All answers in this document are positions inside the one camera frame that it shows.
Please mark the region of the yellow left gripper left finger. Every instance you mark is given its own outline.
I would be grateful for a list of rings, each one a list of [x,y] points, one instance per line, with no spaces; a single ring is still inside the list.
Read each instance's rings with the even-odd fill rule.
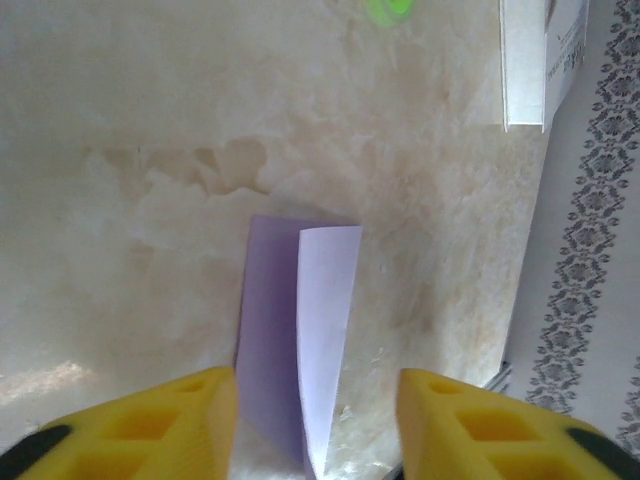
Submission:
[[[1,455],[4,479],[225,479],[238,389],[214,367],[57,418]]]

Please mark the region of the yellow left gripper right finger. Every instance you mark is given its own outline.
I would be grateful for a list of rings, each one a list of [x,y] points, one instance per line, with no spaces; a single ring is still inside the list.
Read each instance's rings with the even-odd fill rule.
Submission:
[[[592,425],[426,370],[400,372],[406,479],[636,479],[639,462]]]

